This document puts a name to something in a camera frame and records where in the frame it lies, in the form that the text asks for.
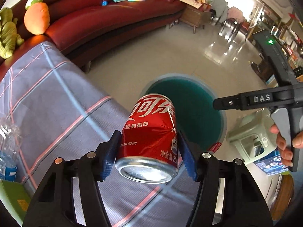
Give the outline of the person's right hand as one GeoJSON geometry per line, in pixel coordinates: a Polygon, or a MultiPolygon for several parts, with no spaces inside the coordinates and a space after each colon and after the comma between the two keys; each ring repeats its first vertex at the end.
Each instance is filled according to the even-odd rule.
{"type": "MultiPolygon", "coordinates": [[[[270,132],[276,134],[276,144],[280,152],[281,161],[285,166],[293,166],[293,152],[287,148],[286,140],[281,136],[281,133],[276,124],[270,127],[270,132]]],[[[300,132],[294,139],[293,145],[297,149],[302,149],[303,147],[303,132],[300,132]]]]}

